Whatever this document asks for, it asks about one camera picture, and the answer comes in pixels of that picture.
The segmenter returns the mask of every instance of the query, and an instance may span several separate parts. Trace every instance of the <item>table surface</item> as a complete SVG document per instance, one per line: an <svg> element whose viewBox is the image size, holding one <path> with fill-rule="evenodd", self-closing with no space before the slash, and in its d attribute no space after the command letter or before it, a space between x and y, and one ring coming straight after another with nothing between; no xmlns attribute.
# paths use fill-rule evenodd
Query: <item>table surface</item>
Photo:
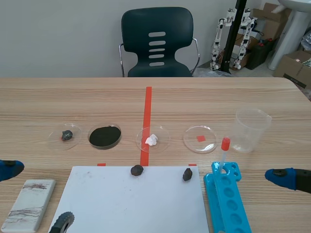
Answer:
<svg viewBox="0 0 311 233"><path fill-rule="evenodd" d="M256 107L273 120L252 153L230 149L227 160L239 164L238 187L254 233L309 232L311 195L265 180L271 168L311 170L311 104L284 78L2 78L0 79L0 159L20 160L26 168L0 183L0 224L7 217L27 179L55 179L57 184L39 228L46 233L72 166L133 166L139 164L136 135L143 124L145 88L152 86L152 125L164 126L170 146L150 154L150 166L197 164L200 176L211 172L221 149L197 154L183 143L183 132L205 124L225 135L237 109ZM55 152L47 146L58 124L76 123L80 144ZM122 140L110 150L97 150L88 140L92 126L116 123ZM207 195L201 181L207 219L212 230Z"/></svg>

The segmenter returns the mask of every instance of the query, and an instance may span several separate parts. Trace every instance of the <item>dark pebble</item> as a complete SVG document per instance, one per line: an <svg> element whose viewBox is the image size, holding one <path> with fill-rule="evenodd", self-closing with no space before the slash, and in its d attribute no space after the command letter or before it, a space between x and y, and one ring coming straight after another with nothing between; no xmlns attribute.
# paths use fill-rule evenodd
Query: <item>dark pebble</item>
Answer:
<svg viewBox="0 0 311 233"><path fill-rule="evenodd" d="M131 168L131 174L133 176L140 176L143 170L144 168L141 165L135 165L134 167Z"/></svg>
<svg viewBox="0 0 311 233"><path fill-rule="evenodd" d="M184 181L188 181L191 179L191 177L192 177L192 171L190 168L187 168L184 172L183 179Z"/></svg>
<svg viewBox="0 0 311 233"><path fill-rule="evenodd" d="M63 141L70 140L71 138L72 138L72 132L70 130L63 131L63 136L62 136Z"/></svg>

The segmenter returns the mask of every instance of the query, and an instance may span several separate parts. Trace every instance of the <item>red paper piece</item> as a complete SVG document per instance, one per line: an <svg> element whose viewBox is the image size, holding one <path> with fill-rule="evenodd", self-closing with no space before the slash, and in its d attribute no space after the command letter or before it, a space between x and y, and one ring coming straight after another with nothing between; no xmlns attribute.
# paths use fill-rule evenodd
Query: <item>red paper piece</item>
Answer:
<svg viewBox="0 0 311 233"><path fill-rule="evenodd" d="M198 142L204 142L204 141L206 141L204 135L197 136L196 139L198 140Z"/></svg>

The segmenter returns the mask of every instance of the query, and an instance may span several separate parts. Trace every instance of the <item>glass petri dish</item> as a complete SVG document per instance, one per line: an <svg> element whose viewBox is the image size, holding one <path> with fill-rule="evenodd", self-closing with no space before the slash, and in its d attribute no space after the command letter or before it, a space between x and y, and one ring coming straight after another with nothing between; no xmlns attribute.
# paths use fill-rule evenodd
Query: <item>glass petri dish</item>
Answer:
<svg viewBox="0 0 311 233"><path fill-rule="evenodd" d="M192 126L184 132L186 147L196 153L209 153L217 147L214 131L204 125Z"/></svg>
<svg viewBox="0 0 311 233"><path fill-rule="evenodd" d="M70 130L72 138L63 141L63 131ZM66 123L57 126L48 137L48 145L52 150L69 150L81 141L82 130L75 124Z"/></svg>
<svg viewBox="0 0 311 233"><path fill-rule="evenodd" d="M121 135L121 128L117 124L101 123L90 129L87 138L93 147L107 150L115 147L121 141Z"/></svg>
<svg viewBox="0 0 311 233"><path fill-rule="evenodd" d="M152 134L157 136L158 140L156 142L156 145L149 146L148 144L145 144L145 141L147 137L149 137ZM166 129L164 129L162 126L150 126L147 128L143 128L137 134L136 144L138 148L141 149L142 151L149 152L149 153L160 153L169 146L170 139L171 138L170 138L169 132Z"/></svg>

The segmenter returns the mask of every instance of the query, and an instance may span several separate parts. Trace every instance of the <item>red cap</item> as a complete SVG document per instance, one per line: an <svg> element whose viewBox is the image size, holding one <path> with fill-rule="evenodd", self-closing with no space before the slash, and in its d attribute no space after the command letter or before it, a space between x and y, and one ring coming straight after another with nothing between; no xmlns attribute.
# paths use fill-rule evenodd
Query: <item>red cap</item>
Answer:
<svg viewBox="0 0 311 233"><path fill-rule="evenodd" d="M227 151L230 147L230 138L224 137L222 142L222 150Z"/></svg>

